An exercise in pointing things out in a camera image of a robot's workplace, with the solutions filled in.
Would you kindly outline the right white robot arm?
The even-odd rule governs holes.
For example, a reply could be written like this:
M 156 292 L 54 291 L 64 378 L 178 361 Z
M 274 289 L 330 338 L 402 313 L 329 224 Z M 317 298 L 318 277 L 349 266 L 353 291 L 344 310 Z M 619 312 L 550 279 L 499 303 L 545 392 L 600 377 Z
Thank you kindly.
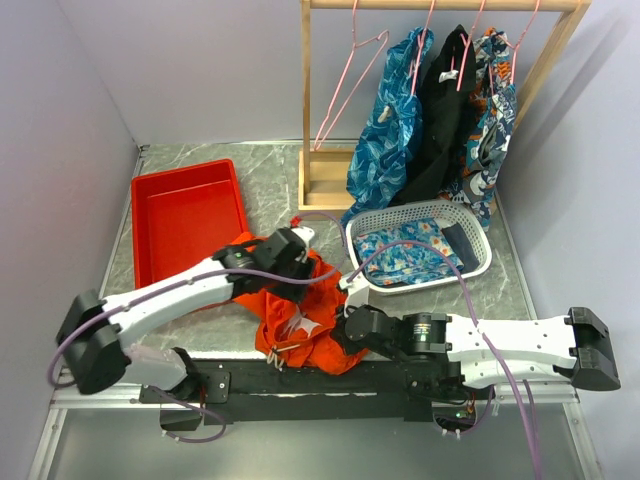
M 547 319 L 473 321 L 426 312 L 397 318 L 363 305 L 340 310 L 331 336 L 348 355 L 369 350 L 416 365 L 453 399 L 523 380 L 595 392 L 621 387 L 609 328 L 587 307 Z

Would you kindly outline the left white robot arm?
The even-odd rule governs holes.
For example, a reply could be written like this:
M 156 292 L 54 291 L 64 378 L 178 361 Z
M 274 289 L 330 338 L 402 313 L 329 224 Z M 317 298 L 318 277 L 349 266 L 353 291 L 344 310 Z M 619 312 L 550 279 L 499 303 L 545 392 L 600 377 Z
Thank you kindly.
M 298 301 L 311 282 L 315 232 L 279 228 L 265 240 L 229 245 L 195 266 L 131 292 L 101 298 L 76 296 L 58 332 L 59 355 L 82 395 L 123 381 L 154 386 L 179 402 L 204 385 L 188 352 L 140 345 L 149 332 L 188 313 L 274 289 Z

